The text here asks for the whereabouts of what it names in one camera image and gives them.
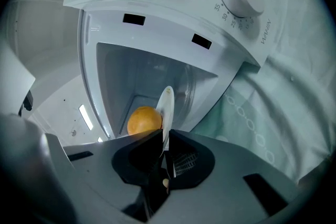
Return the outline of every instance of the orange ball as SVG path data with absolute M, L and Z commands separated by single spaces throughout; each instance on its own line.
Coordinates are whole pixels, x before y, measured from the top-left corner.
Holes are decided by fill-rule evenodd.
M 137 108 L 127 123 L 127 131 L 129 135 L 146 132 L 149 130 L 157 130 L 162 126 L 161 114 L 150 106 L 141 106 Z

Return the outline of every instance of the cloth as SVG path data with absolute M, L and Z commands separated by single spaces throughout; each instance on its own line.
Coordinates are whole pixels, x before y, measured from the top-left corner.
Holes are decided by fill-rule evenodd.
M 336 143 L 335 25 L 323 0 L 265 0 L 278 18 L 274 51 L 244 63 L 193 132 L 245 147 L 293 181 Z

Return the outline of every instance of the black rectangular sensor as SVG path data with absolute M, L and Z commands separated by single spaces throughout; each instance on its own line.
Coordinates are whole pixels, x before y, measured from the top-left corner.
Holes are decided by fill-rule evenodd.
M 197 45 L 202 46 L 203 48 L 209 49 L 211 46 L 211 41 L 207 40 L 204 37 L 199 36 L 198 34 L 195 34 L 193 39 L 191 40 L 193 43 L 196 43 Z
M 143 25 L 145 23 L 146 17 L 134 14 L 124 14 L 123 23 L 134 24 L 134 25 Z

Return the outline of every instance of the white appliance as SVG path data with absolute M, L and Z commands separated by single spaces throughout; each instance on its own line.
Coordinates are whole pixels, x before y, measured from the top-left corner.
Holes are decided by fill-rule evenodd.
M 173 129 L 190 131 L 244 61 L 262 66 L 275 16 L 264 0 L 64 0 L 81 9 L 82 77 L 109 138 L 127 135 L 139 106 L 175 92 Z

